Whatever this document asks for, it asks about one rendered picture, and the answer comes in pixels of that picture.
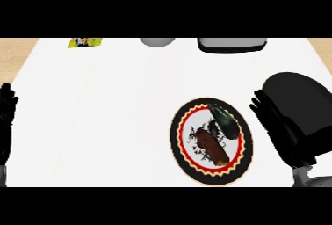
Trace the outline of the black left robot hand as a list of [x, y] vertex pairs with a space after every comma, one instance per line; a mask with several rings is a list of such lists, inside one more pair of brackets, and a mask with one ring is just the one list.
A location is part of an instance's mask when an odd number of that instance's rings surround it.
[[16, 103], [17, 96], [10, 88], [10, 83], [2, 83], [0, 86], [0, 165], [5, 164], [10, 155]]

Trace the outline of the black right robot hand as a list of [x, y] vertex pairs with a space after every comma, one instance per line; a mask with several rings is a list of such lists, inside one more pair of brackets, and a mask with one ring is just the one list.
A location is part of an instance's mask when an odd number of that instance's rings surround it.
[[315, 157], [305, 152], [299, 141], [305, 134], [289, 117], [280, 113], [271, 99], [262, 90], [253, 92], [249, 108], [266, 131], [272, 146], [283, 162], [292, 168], [300, 168], [315, 164]]

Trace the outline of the black pan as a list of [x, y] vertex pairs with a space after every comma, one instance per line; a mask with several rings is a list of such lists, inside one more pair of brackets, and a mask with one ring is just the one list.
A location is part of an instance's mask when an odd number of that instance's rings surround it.
[[271, 75], [262, 85], [284, 117], [302, 134], [299, 148], [308, 156], [332, 151], [332, 92], [308, 76], [293, 72]]

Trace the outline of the black red patterned plate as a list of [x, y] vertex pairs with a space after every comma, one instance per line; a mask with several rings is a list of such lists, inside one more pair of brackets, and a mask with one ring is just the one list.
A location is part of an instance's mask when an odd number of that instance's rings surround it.
[[205, 185], [228, 185], [252, 162], [252, 134], [237, 110], [197, 98], [176, 110], [169, 127], [172, 155], [182, 172]]

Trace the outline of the brown sausage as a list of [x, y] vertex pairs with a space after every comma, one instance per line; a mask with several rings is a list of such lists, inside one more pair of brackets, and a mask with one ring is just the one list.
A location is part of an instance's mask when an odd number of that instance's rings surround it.
[[219, 146], [216, 138], [202, 128], [196, 131], [197, 146], [205, 149], [209, 159], [215, 166], [230, 163], [228, 155]]

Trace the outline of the yellow green box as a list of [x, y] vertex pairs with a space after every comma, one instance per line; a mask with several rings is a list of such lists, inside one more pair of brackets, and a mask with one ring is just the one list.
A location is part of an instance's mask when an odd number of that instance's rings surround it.
[[97, 47], [101, 44], [101, 38], [72, 38], [67, 48], [75, 47]]

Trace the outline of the grey black appliance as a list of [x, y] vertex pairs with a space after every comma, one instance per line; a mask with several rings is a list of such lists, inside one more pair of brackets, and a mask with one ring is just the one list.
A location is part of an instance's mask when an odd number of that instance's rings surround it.
[[265, 38], [197, 38], [197, 48], [205, 53], [255, 52], [265, 44]]

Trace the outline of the grey round object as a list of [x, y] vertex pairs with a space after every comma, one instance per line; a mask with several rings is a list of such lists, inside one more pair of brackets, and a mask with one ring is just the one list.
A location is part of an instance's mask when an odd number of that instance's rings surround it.
[[174, 38], [141, 38], [141, 43], [148, 47], [165, 47], [174, 41]]

